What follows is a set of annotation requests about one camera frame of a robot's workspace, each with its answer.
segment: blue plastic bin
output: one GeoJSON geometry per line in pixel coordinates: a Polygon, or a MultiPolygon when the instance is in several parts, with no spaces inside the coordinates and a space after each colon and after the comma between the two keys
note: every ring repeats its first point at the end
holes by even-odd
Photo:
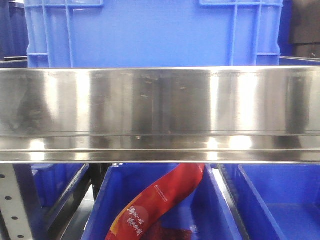
{"type": "MultiPolygon", "coordinates": [[[[104,240],[121,210],[176,164],[124,164],[108,169],[82,240],[104,240]]],[[[210,166],[198,188],[161,218],[162,226],[193,230],[193,240],[240,240],[231,211],[210,166]]]]}
{"type": "Polygon", "coordinates": [[[25,0],[29,67],[278,65],[283,0],[25,0]]]}
{"type": "Polygon", "coordinates": [[[14,52],[9,0],[0,0],[0,49],[2,49],[0,58],[9,57],[14,52]]]}
{"type": "Polygon", "coordinates": [[[279,30],[279,47],[282,56],[291,57],[293,55],[293,45],[290,44],[290,31],[292,19],[292,0],[283,0],[279,30]]]}
{"type": "Polygon", "coordinates": [[[41,205],[52,207],[68,184],[65,165],[41,163],[31,165],[31,169],[37,170],[34,181],[41,205]]]}
{"type": "Polygon", "coordinates": [[[10,2],[10,20],[13,38],[13,52],[11,56],[27,56],[27,48],[29,45],[28,30],[25,14],[25,6],[23,3],[10,2]]]}
{"type": "Polygon", "coordinates": [[[250,239],[320,239],[320,165],[239,165],[231,178],[250,239]]]}
{"type": "Polygon", "coordinates": [[[65,165],[66,179],[68,183],[74,178],[76,173],[82,168],[81,163],[69,163],[65,165]]]}

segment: metal shelf rail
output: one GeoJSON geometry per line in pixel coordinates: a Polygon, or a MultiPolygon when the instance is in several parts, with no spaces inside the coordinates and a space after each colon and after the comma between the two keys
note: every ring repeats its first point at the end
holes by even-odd
{"type": "Polygon", "coordinates": [[[5,57],[3,61],[0,61],[0,68],[27,68],[28,60],[26,56],[11,56],[5,57]]]}
{"type": "Polygon", "coordinates": [[[0,69],[10,238],[49,238],[23,164],[319,163],[319,93],[315,66],[0,69]]]}
{"type": "Polygon", "coordinates": [[[308,57],[293,57],[293,56],[282,56],[280,57],[280,65],[283,66],[319,66],[319,58],[308,58],[308,57]]]}

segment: stainless steel shelf edge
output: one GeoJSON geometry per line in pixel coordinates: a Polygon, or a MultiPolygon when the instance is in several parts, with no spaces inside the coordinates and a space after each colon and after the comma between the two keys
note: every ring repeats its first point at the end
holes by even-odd
{"type": "Polygon", "coordinates": [[[0,69],[0,163],[320,159],[320,67],[0,69]]]}

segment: red snack package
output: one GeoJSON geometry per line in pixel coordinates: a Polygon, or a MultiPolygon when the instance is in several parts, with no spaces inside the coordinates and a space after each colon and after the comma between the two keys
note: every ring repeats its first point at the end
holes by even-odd
{"type": "Polygon", "coordinates": [[[141,239],[162,215],[198,187],[203,178],[204,168],[204,164],[181,163],[155,181],[121,211],[105,240],[141,239]]]}
{"type": "Polygon", "coordinates": [[[191,240],[192,231],[182,229],[162,228],[162,240],[191,240]]]}
{"type": "Polygon", "coordinates": [[[143,235],[141,240],[191,240],[192,231],[182,229],[165,228],[157,221],[143,235]]]}

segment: perforated metal post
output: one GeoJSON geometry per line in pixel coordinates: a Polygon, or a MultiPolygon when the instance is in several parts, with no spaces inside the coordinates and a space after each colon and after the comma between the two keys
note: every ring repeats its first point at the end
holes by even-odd
{"type": "Polygon", "coordinates": [[[7,228],[5,225],[5,221],[2,218],[1,212],[0,212],[0,240],[10,240],[7,228]]]}
{"type": "Polygon", "coordinates": [[[11,240],[47,240],[29,164],[0,164],[0,209],[11,240]]]}

